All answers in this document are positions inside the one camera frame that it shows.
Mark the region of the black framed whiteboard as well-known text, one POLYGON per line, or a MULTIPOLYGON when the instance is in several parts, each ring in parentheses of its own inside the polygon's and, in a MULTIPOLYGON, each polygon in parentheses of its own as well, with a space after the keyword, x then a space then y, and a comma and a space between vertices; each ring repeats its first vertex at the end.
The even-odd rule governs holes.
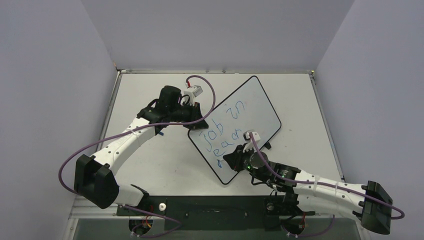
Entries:
POLYGON ((189 130, 188 138, 218 180, 229 184, 237 172, 223 159, 245 144, 245 132, 257 132, 262 148, 282 127, 282 122, 259 78, 251 76, 219 103, 206 118, 207 129, 189 130))

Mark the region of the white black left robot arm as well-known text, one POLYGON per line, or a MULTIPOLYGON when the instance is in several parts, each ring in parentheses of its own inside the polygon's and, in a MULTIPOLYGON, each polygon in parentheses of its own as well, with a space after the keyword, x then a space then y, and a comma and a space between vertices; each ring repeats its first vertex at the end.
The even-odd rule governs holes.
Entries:
POLYGON ((200 103, 195 101, 202 92, 199 85, 185 90, 164 86, 159 97, 141 109, 119 137, 91 156, 83 154, 76 160, 74 190, 101 209, 129 205, 136 215, 145 214, 149 210, 144 197, 147 192, 134 184, 119 185, 115 176, 139 147, 170 123, 182 123, 190 130, 207 129, 200 103))

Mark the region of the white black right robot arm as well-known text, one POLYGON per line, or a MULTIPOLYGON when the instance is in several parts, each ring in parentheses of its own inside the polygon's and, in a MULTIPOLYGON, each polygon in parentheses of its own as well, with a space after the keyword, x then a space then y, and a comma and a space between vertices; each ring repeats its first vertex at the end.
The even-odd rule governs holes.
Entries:
POLYGON ((235 171, 247 171, 252 180, 283 193, 282 204, 274 208, 289 214, 298 212, 339 215, 360 223, 365 229, 388 235, 391 232, 393 199, 375 181, 351 184, 319 177, 282 163, 268 160, 264 152, 243 151, 239 145, 223 160, 235 171))

